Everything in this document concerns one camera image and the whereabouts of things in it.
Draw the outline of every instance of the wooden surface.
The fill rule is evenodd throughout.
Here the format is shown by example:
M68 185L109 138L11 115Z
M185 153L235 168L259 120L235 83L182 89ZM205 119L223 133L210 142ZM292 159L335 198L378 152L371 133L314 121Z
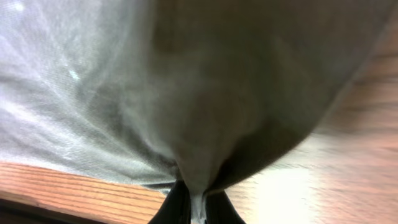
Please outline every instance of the wooden surface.
M378 52L316 134L228 189L247 223L398 223L398 22ZM142 187L7 163L0 198L129 224L147 223L164 200Z

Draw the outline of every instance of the cloth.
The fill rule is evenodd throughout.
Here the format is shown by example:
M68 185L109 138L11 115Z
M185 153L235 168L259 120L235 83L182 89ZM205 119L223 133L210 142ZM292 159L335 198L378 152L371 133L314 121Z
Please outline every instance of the cloth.
M196 202L317 125L395 0L0 0L0 160Z

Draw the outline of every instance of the wood grain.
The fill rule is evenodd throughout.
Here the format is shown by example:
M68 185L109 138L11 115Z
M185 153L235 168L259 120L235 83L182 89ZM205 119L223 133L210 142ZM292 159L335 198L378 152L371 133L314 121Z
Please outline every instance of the wood grain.
M398 19L340 107L268 169L228 189L247 223L398 223ZM147 223L164 196L0 163L0 198L99 220Z

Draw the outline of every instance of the black object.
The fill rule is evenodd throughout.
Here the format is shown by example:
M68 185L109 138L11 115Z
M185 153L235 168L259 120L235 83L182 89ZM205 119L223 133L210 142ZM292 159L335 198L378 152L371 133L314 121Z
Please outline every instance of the black object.
M245 224L234 209L225 191L206 198L206 224ZM191 202L187 186L177 181L163 205L149 224L191 223Z

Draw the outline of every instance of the gray fabric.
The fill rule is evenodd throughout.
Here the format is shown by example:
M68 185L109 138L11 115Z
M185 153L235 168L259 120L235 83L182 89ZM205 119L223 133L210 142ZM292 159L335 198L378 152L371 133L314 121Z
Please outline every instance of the gray fabric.
M394 3L0 0L0 159L200 207L310 133Z

